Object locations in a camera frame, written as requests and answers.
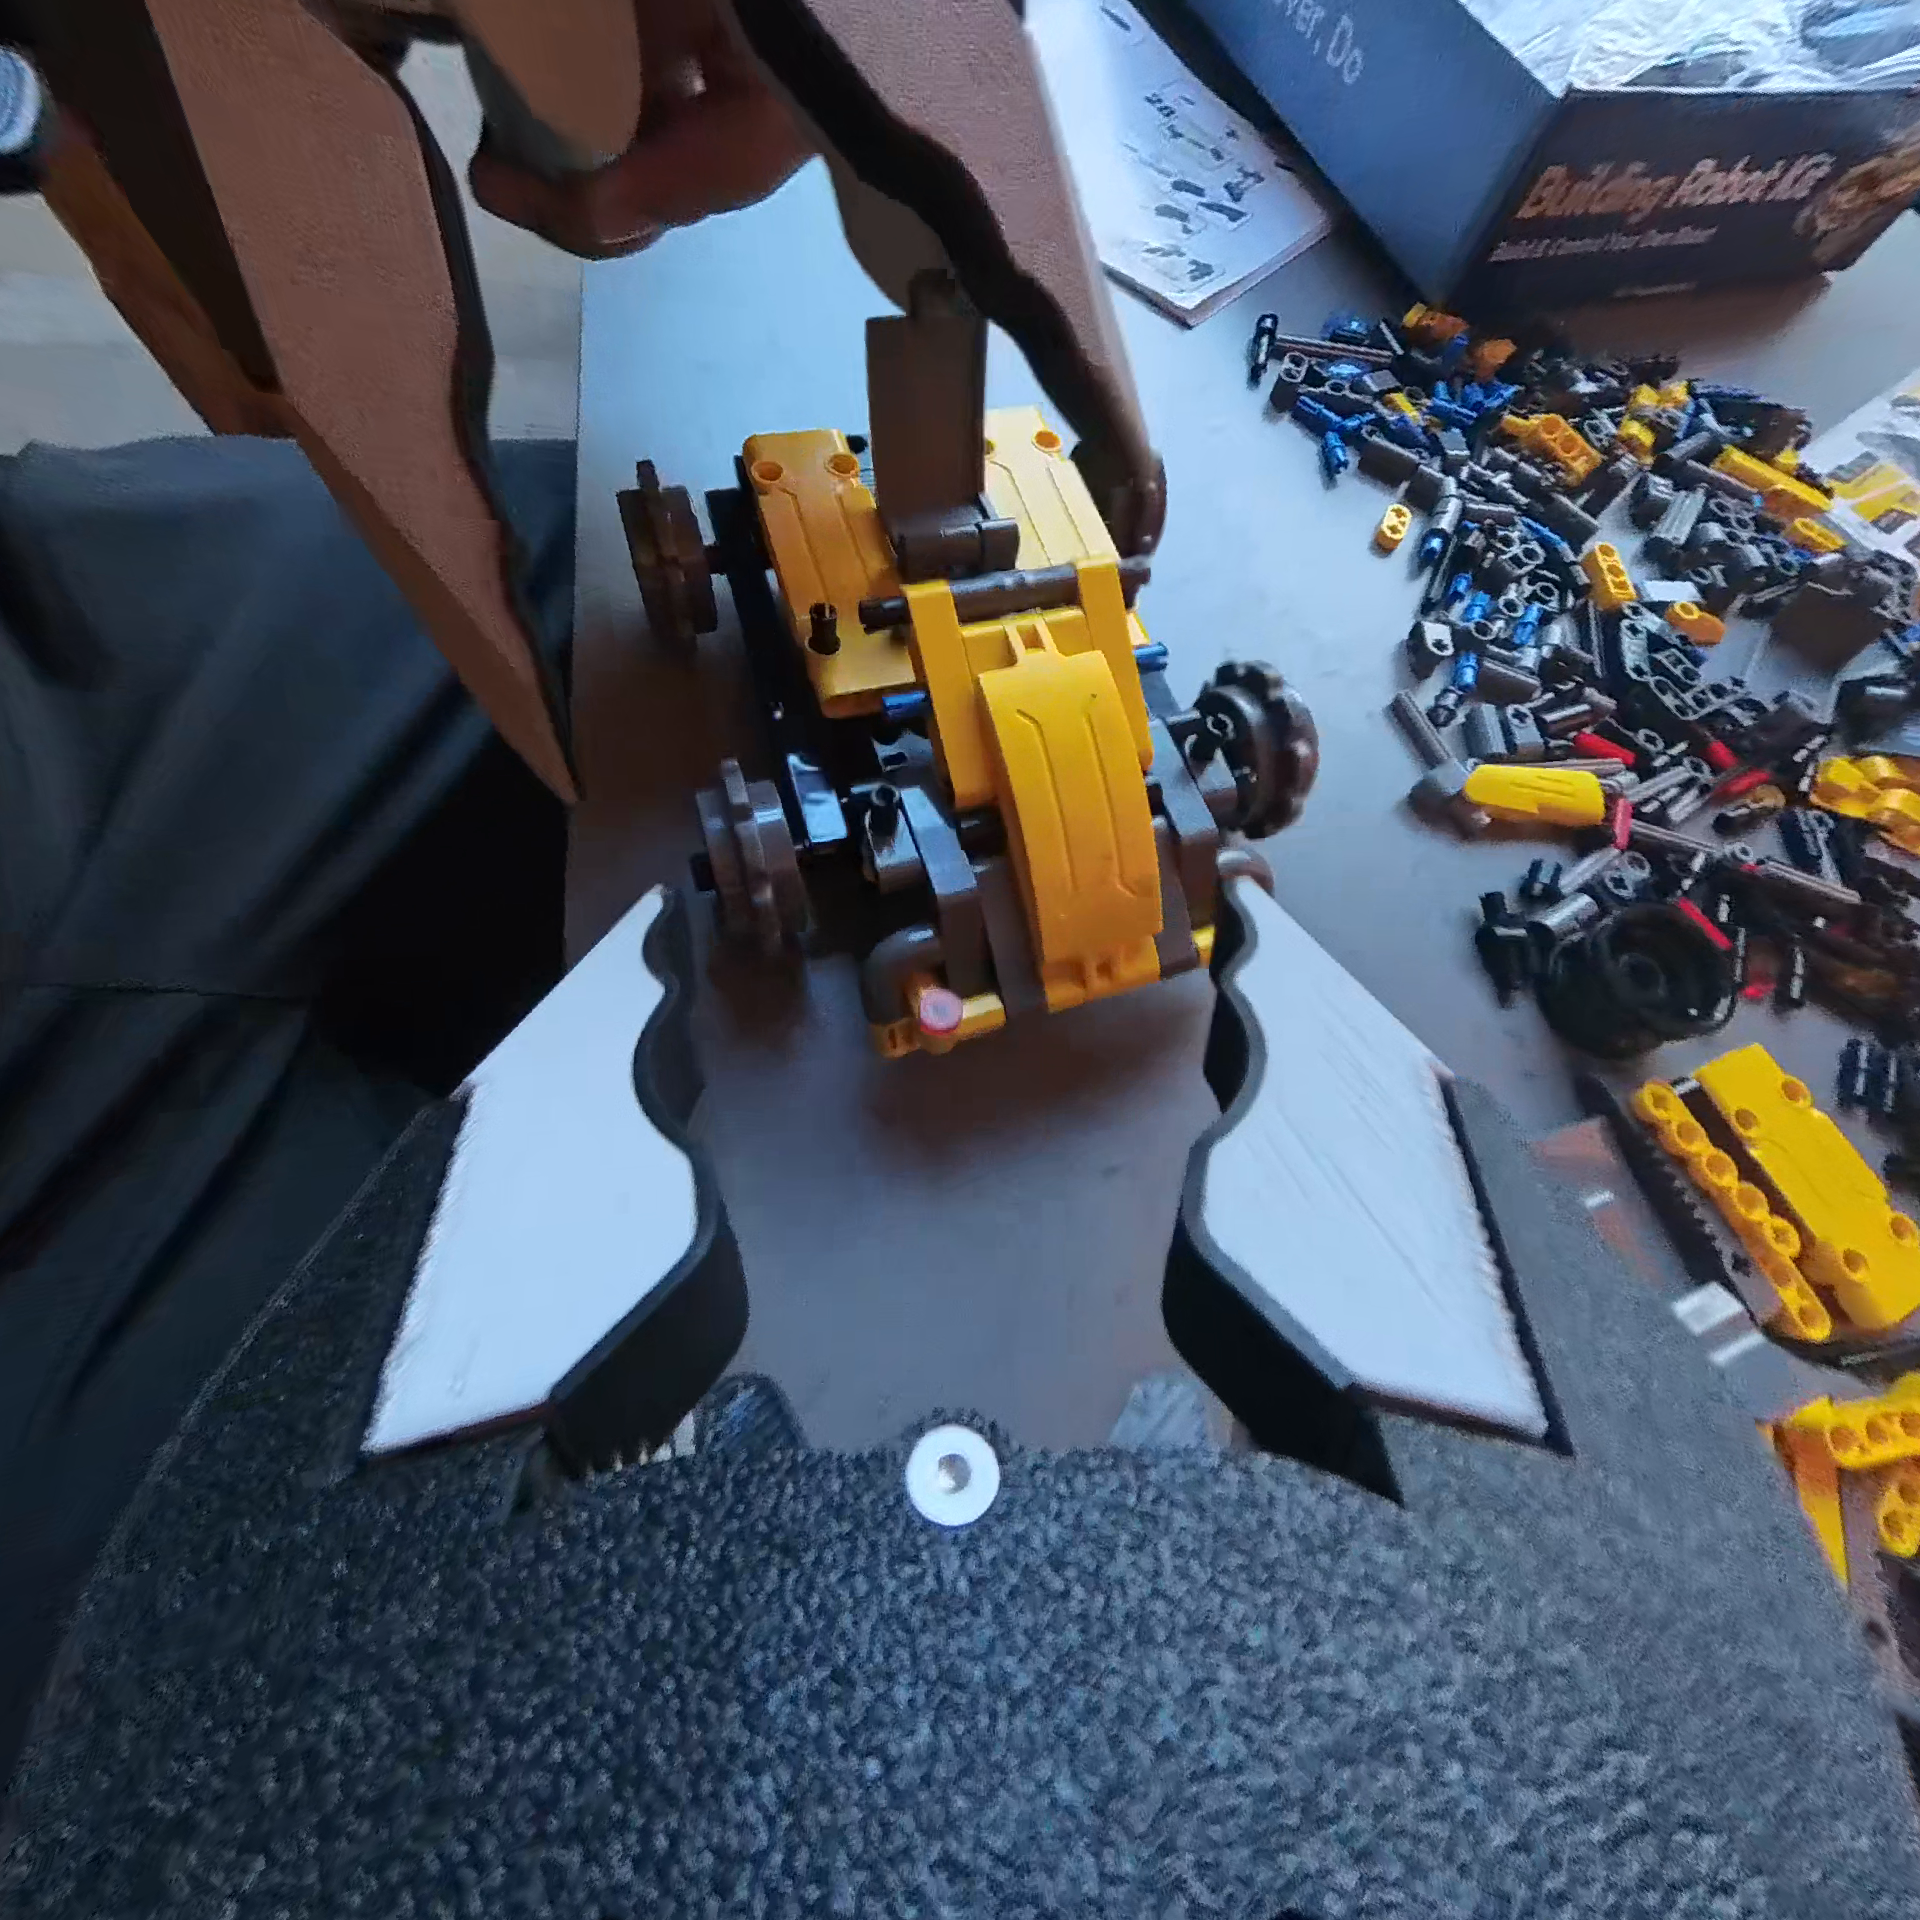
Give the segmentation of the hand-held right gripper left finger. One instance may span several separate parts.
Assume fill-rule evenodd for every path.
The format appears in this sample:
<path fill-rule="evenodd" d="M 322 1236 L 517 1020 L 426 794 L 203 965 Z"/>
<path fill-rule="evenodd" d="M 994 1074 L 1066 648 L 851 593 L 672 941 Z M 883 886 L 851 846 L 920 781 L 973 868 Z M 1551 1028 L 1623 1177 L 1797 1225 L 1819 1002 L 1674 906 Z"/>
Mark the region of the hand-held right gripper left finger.
<path fill-rule="evenodd" d="M 692 1116 L 683 894 L 648 889 L 468 1070 L 363 1458 L 537 1428 L 575 1474 L 665 1450 L 751 1294 Z"/>

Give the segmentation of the yellow curved panel piece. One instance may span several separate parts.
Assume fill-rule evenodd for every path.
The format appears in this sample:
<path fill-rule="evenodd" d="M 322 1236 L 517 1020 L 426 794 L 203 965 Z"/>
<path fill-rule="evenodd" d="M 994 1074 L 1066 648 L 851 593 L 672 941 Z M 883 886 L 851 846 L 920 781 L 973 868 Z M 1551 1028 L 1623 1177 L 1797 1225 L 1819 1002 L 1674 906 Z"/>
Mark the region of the yellow curved panel piece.
<path fill-rule="evenodd" d="M 1463 801 L 1497 826 L 1588 830 L 1610 818 L 1613 797 L 1594 770 L 1569 764 L 1480 764 Z"/>

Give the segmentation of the yellow holed beam piece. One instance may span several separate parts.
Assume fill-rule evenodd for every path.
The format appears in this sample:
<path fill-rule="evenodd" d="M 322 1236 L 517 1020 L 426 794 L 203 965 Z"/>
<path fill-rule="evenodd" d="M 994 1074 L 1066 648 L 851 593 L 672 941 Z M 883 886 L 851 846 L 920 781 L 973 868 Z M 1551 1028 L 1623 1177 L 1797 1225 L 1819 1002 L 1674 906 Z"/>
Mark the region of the yellow holed beam piece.
<path fill-rule="evenodd" d="M 1833 1315 L 1799 1265 L 1804 1248 L 1797 1228 L 1741 1174 L 1735 1156 L 1715 1140 L 1675 1086 L 1647 1082 L 1631 1097 L 1631 1110 L 1745 1248 L 1746 1262 L 1768 1284 L 1768 1323 L 1804 1345 L 1833 1340 Z"/>

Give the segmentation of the pile of small brick parts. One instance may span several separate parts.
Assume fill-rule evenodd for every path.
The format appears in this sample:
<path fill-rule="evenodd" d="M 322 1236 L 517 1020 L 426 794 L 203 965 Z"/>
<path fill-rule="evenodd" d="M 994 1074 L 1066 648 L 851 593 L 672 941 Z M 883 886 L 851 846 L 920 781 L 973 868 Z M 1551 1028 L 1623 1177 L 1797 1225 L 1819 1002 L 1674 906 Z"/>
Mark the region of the pile of small brick parts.
<path fill-rule="evenodd" d="M 1411 507 L 1378 553 L 1420 588 L 1391 706 L 1411 806 L 1565 843 L 1480 898 L 1495 1002 L 1538 1009 L 1547 953 L 1621 906 L 1692 904 L 1735 945 L 1735 1010 L 1816 1002 L 1855 1054 L 1915 1054 L 1915 565 L 1821 520 L 1808 419 L 1435 305 L 1313 334 L 1263 312 L 1245 374 L 1328 488 Z M 1463 801 L 1485 762 L 1594 770 L 1607 822 L 1492 822 Z"/>

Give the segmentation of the dark building kit box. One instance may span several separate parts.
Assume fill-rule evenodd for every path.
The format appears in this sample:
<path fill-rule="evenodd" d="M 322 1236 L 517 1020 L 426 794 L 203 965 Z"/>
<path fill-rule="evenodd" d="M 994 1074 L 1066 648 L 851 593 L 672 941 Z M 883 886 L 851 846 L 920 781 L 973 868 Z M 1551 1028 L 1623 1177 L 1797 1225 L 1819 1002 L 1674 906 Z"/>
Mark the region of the dark building kit box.
<path fill-rule="evenodd" d="M 1915 3 L 1185 11 L 1432 302 L 1811 282 L 1915 202 Z"/>

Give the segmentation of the person's left hand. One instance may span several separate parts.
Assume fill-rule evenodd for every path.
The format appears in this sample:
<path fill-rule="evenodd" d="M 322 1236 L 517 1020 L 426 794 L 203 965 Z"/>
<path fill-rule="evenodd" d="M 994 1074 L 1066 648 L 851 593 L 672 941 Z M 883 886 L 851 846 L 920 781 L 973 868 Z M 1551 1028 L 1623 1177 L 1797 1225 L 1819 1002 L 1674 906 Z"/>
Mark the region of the person's left hand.
<path fill-rule="evenodd" d="M 794 113 L 765 86 L 671 96 L 641 120 L 632 147 L 586 172 L 539 176 L 487 136 L 468 165 L 476 204 L 577 258 L 639 254 L 661 234 L 751 208 L 816 155 Z"/>

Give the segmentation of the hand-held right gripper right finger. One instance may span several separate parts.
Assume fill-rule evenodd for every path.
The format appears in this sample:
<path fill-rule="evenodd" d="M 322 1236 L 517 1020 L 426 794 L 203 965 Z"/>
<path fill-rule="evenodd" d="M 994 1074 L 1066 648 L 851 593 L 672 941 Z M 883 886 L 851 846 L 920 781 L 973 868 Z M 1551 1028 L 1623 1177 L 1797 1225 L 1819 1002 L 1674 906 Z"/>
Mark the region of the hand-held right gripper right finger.
<path fill-rule="evenodd" d="M 1257 878 L 1224 878 L 1161 1317 L 1263 1453 L 1401 1500 L 1393 1421 L 1565 1451 L 1456 1080 Z"/>

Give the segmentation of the white instruction booklet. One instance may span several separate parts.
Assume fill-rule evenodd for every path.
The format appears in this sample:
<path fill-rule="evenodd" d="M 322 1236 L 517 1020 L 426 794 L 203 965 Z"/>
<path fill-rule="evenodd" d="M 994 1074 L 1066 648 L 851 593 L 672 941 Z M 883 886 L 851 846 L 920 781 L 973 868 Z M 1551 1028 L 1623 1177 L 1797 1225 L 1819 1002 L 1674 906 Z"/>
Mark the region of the white instruction booklet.
<path fill-rule="evenodd" d="M 1130 3 L 1032 3 L 1024 25 L 1101 269 L 1195 326 L 1333 234 L 1280 147 Z"/>

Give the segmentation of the yellow toy brick car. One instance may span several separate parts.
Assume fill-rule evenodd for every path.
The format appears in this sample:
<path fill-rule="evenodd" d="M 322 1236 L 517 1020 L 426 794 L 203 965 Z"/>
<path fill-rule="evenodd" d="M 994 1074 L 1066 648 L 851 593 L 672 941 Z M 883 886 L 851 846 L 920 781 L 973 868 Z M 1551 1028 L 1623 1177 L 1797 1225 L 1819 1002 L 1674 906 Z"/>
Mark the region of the yellow toy brick car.
<path fill-rule="evenodd" d="M 1212 965 L 1317 732 L 1263 660 L 1170 700 L 1147 557 L 1039 406 L 988 406 L 952 274 L 867 324 L 867 374 L 864 436 L 751 436 L 704 512 L 655 464 L 616 504 L 655 638 L 690 657 L 720 594 L 738 621 L 770 776 L 724 760 L 696 797 L 719 930 L 778 968 L 856 953 L 897 1060 Z"/>

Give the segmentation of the yellow rectangular panel piece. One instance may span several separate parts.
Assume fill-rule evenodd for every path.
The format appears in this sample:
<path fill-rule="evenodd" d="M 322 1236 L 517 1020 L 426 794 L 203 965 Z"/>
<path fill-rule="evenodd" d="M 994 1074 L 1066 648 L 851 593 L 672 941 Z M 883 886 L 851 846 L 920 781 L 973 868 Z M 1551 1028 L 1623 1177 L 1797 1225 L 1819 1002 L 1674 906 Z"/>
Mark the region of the yellow rectangular panel piece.
<path fill-rule="evenodd" d="M 1919 1309 L 1919 1225 L 1826 1116 L 1811 1086 L 1762 1045 L 1693 1067 L 1698 1090 L 1799 1229 L 1801 1266 L 1847 1323 L 1888 1333 Z"/>

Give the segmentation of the heap of yellow brick beams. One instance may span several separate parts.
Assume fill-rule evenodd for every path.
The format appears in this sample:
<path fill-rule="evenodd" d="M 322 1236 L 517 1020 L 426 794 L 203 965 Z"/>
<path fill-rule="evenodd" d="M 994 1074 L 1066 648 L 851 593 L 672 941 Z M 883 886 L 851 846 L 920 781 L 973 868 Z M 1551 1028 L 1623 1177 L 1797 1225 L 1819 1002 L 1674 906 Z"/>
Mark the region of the heap of yellow brick beams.
<path fill-rule="evenodd" d="M 1919 1373 L 1867 1398 L 1812 1398 L 1765 1426 L 1816 1540 L 1847 1590 L 1856 1556 L 1844 1500 L 1861 1498 L 1874 1547 L 1903 1562 L 1919 1554 Z"/>

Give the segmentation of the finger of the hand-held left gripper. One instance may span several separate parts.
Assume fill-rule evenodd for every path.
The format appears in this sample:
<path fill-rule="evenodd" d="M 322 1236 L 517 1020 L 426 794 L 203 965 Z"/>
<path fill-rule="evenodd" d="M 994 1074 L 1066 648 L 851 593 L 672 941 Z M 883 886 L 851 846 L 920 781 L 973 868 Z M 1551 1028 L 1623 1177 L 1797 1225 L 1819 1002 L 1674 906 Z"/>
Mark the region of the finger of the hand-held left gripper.
<path fill-rule="evenodd" d="M 580 796 L 490 442 L 459 192 L 341 5 L 42 6 L 45 184 L 218 433 L 299 446 L 498 737 Z"/>
<path fill-rule="evenodd" d="M 801 3 L 794 19 L 792 90 L 857 262 L 900 312 L 929 291 L 936 313 L 1004 332 L 1075 433 L 1119 552 L 1153 553 L 1165 468 L 1019 9 Z"/>

